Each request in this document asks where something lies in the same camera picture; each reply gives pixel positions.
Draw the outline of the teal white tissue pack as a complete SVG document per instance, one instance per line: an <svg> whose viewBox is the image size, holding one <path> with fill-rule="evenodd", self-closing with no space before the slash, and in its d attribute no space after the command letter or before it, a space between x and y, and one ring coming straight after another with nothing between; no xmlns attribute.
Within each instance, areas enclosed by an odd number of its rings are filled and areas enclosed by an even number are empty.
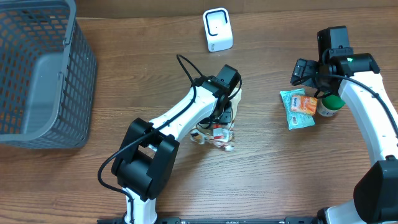
<svg viewBox="0 0 398 224"><path fill-rule="evenodd" d="M290 109L293 95L305 95L305 90L303 88L280 91L280 95L285 108L289 130L307 128L315 125L315 121L311 115L294 112Z"/></svg>

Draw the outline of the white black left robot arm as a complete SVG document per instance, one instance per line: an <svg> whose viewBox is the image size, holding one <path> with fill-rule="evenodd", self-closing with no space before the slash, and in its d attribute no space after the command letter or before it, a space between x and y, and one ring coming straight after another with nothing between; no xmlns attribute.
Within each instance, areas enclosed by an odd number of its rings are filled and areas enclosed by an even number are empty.
<svg viewBox="0 0 398 224"><path fill-rule="evenodd" d="M197 78L168 112L130 124L111 167L126 197L122 223L156 222L155 200L170 178L181 139L198 123L222 117L240 87L239 75Z"/></svg>

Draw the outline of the green lid jar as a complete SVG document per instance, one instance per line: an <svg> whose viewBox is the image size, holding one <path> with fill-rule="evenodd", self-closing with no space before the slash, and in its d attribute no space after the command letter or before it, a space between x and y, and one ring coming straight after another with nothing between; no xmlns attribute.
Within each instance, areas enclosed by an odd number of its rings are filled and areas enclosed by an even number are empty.
<svg viewBox="0 0 398 224"><path fill-rule="evenodd" d="M318 99L317 112L325 117L334 116L344 105L345 102L339 96L330 95Z"/></svg>

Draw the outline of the red snack bar box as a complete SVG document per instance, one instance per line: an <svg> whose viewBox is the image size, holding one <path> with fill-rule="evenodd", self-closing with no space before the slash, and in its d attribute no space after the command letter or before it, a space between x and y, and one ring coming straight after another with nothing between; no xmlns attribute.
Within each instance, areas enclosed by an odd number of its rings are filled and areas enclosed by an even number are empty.
<svg viewBox="0 0 398 224"><path fill-rule="evenodd" d="M213 128L213 138L214 139L224 138L224 129L221 126L216 126Z"/></svg>

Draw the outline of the white snack wrapper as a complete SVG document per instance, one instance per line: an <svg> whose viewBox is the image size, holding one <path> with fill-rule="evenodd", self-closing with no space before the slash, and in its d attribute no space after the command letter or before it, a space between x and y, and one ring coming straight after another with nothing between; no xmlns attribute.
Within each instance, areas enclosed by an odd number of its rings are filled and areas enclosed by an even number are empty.
<svg viewBox="0 0 398 224"><path fill-rule="evenodd" d="M238 111L238 104L241 101L242 90L235 88L233 91L234 98L230 100L232 102L233 116L232 122L229 124L218 124L215 119L211 121L205 121L204 123L198 123L190 131L190 139L198 144L212 144L224 151L232 151L234 149L234 122ZM223 139L213 138L213 128L221 126L224 129Z"/></svg>

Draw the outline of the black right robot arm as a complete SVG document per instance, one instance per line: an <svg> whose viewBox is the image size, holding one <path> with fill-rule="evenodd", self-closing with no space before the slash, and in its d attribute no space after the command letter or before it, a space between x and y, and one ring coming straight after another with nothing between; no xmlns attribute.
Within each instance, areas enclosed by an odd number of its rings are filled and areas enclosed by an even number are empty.
<svg viewBox="0 0 398 224"><path fill-rule="evenodd" d="M321 209L322 223L397 221L397 111L369 53L334 56L325 64L299 59L291 84L339 96L361 131L371 168L354 187L353 199Z"/></svg>

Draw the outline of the small orange box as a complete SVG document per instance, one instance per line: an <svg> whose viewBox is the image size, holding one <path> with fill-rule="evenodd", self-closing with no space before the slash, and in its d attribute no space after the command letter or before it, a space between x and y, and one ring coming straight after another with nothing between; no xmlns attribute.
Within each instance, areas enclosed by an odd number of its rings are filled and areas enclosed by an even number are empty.
<svg viewBox="0 0 398 224"><path fill-rule="evenodd" d="M313 116L317 110L317 102L318 100L311 96L293 95L290 110Z"/></svg>

